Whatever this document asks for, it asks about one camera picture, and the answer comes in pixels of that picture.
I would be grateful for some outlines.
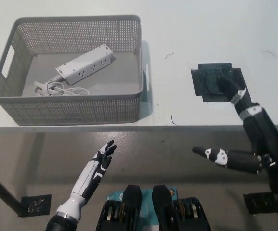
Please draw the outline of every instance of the white robotic hand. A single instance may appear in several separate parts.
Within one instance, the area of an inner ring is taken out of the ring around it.
[[[113,143],[114,141],[110,141],[103,146],[87,163],[71,191],[70,198],[58,207],[56,215],[75,224],[80,221],[82,207],[86,205],[110,165],[110,155],[116,149],[116,145],[112,146]]]

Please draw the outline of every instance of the black stand leg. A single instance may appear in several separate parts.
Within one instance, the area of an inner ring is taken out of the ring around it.
[[[19,202],[1,183],[0,199],[3,200],[19,217],[49,215],[51,195],[22,197]]]

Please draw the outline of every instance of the gray floor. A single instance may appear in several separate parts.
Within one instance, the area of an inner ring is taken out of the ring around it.
[[[228,171],[191,152],[192,146],[249,149],[243,132],[108,132],[0,134],[0,181],[17,198],[52,194],[51,215],[88,160],[107,141],[118,148],[87,206],[78,231],[95,230],[106,195],[128,184],[177,186],[201,201],[212,231],[274,231],[278,215],[247,215],[243,194],[268,190],[266,175]],[[0,231],[44,230],[50,216],[19,218],[0,200]]]

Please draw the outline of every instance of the robotic finger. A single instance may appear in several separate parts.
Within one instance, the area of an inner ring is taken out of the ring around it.
[[[193,147],[192,151],[219,166],[247,173],[259,173],[263,167],[261,157],[251,152]]]

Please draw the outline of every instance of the white power cord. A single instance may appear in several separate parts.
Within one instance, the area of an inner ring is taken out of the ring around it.
[[[65,88],[61,83],[64,81],[61,75],[57,75],[54,78],[50,79],[45,84],[39,82],[34,82],[35,92],[38,95],[50,96],[50,95],[85,95],[85,94],[75,94],[74,92],[85,91],[89,95],[90,92],[85,88],[75,87],[75,88]]]

